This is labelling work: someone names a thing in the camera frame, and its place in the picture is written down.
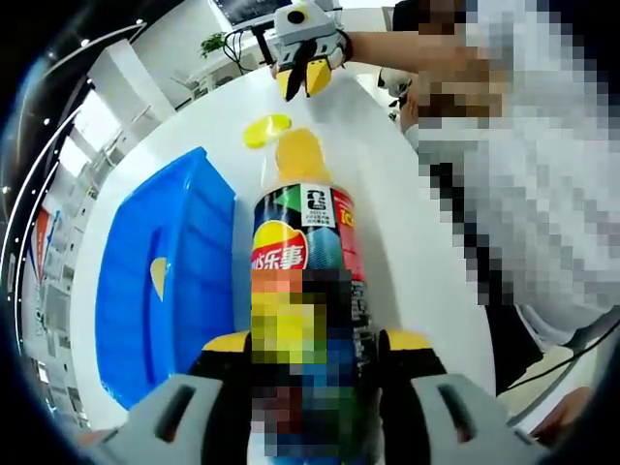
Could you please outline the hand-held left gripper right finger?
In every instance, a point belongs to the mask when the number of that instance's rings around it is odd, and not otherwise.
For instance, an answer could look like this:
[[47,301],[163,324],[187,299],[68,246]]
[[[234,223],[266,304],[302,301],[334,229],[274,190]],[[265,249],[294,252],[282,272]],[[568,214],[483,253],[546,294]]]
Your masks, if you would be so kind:
[[386,464],[538,464],[547,455],[509,425],[495,396],[448,373],[420,333],[381,330],[378,375]]

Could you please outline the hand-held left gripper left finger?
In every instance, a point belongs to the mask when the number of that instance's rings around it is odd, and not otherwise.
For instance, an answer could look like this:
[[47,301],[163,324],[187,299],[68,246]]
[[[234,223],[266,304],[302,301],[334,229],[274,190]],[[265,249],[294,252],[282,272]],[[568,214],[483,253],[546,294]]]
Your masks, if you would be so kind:
[[84,451],[87,464],[245,464],[251,429],[248,331],[219,336]]

